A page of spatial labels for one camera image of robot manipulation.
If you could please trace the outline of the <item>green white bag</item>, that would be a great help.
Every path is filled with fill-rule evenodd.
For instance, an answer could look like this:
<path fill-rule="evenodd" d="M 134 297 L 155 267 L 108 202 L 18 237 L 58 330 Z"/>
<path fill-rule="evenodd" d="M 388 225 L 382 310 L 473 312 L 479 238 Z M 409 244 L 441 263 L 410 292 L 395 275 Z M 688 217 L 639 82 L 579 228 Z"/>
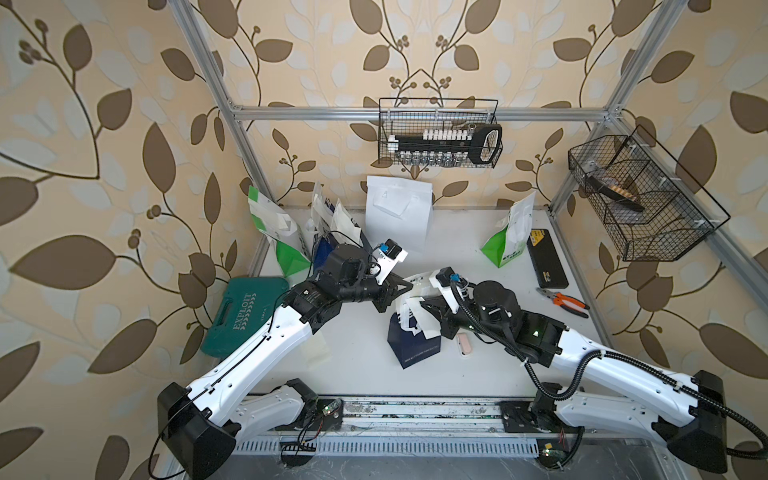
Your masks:
<path fill-rule="evenodd" d="M 512 205 L 496 227 L 498 231 L 481 248 L 481 252 L 498 268 L 519 257 L 532 229 L 536 191 Z"/>
<path fill-rule="evenodd" d="M 248 206 L 256 228 L 269 239 L 284 276 L 310 267 L 309 251 L 296 221 L 256 187 L 248 188 Z"/>

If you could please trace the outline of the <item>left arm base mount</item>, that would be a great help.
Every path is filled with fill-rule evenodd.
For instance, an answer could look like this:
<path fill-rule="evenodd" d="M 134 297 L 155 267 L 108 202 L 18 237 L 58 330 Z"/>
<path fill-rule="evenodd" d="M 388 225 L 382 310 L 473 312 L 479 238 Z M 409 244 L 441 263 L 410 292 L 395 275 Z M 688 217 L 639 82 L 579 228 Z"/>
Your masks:
<path fill-rule="evenodd" d="M 280 461 L 287 468 L 306 465 L 317 453 L 322 433 L 341 428 L 345 402 L 340 398 L 321 398 L 299 379 L 287 382 L 300 395 L 304 406 L 297 419 L 289 425 L 298 431 L 295 440 L 281 443 Z"/>

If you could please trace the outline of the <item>navy bag front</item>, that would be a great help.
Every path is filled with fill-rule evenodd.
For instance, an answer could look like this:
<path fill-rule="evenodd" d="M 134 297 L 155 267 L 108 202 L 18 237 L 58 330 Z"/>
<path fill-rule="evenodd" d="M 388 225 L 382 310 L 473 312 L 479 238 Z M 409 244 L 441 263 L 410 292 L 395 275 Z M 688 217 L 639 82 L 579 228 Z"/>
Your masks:
<path fill-rule="evenodd" d="M 354 244 L 367 253 L 372 252 L 370 242 L 365 237 L 362 228 L 340 200 L 337 201 L 331 217 L 330 233 L 340 243 Z"/>

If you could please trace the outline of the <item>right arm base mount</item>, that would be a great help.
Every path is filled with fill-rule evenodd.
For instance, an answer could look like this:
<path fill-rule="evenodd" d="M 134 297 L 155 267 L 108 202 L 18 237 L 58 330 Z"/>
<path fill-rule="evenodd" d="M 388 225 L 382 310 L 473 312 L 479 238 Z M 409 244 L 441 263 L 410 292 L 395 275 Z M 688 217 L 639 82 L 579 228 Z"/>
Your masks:
<path fill-rule="evenodd" d="M 498 403 L 505 433 L 555 434 L 553 441 L 538 440 L 540 467 L 564 471 L 582 444 L 585 428 L 566 425 L 556 415 L 556 402 L 541 392 L 533 400 L 505 400 Z"/>

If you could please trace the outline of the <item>navy bag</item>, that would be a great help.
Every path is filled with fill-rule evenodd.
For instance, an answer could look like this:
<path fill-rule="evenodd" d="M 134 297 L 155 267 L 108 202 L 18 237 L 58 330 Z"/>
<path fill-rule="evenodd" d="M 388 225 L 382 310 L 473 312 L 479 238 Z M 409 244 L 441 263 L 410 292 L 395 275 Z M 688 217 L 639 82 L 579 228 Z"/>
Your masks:
<path fill-rule="evenodd" d="M 367 253 L 372 252 L 370 242 L 365 237 L 362 228 L 340 200 L 337 201 L 331 217 L 330 233 L 340 243 L 354 244 Z"/>
<path fill-rule="evenodd" d="M 425 297 L 398 300 L 389 320 L 387 343 L 403 369 L 441 350 L 441 326 L 422 305 L 425 300 Z"/>

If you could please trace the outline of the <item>large white paper bag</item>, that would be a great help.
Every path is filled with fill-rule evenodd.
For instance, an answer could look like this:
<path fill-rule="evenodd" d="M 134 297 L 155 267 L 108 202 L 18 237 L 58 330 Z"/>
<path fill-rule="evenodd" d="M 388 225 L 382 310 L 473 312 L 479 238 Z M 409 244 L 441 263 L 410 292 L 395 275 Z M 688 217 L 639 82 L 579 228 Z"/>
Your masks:
<path fill-rule="evenodd" d="M 422 253 L 432 216 L 430 183 L 368 176 L 365 233 L 374 243 L 392 239 L 405 250 Z"/>

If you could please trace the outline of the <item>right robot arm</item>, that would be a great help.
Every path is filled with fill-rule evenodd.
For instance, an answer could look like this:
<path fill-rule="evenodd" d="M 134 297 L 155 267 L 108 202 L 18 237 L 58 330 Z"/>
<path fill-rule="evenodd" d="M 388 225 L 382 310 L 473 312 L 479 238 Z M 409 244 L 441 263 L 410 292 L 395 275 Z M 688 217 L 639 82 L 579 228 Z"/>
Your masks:
<path fill-rule="evenodd" d="M 471 294 L 454 282 L 416 300 L 415 318 L 439 324 L 452 338 L 461 329 L 489 337 L 520 360 L 555 415 L 570 426 L 595 426 L 643 435 L 700 470 L 728 470 L 724 384 L 655 368 L 610 349 L 546 315 L 522 309 L 495 281 Z"/>

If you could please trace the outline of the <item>blue white Cheerful bag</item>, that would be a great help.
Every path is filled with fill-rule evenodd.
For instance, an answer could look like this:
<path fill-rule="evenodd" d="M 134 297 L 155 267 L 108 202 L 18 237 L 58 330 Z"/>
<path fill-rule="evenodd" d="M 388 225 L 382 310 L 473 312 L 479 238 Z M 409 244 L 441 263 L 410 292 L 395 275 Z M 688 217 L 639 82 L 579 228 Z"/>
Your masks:
<path fill-rule="evenodd" d="M 320 183 L 314 185 L 312 191 L 312 200 L 310 204 L 310 221 L 307 223 L 307 229 L 311 235 L 311 261 L 312 270 L 319 270 L 327 260 L 328 256 L 338 244 L 332 230 L 335 229 L 334 217 L 338 207 L 342 203 L 335 203 L 328 200 L 322 192 Z"/>

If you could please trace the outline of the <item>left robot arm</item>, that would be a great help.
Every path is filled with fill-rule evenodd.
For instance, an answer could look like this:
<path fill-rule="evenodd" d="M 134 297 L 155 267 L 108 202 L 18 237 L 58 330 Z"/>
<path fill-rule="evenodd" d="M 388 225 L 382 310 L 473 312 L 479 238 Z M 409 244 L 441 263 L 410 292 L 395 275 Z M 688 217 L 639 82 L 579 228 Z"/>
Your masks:
<path fill-rule="evenodd" d="M 271 319 L 202 377 L 184 387 L 170 383 L 158 395 L 158 436 L 191 479 L 206 479 L 231 456 L 236 446 L 231 417 L 269 371 L 328 321 L 343 304 L 373 303 L 383 313 L 413 289 L 391 273 L 383 281 L 363 275 L 351 282 L 319 273 L 292 287 Z"/>

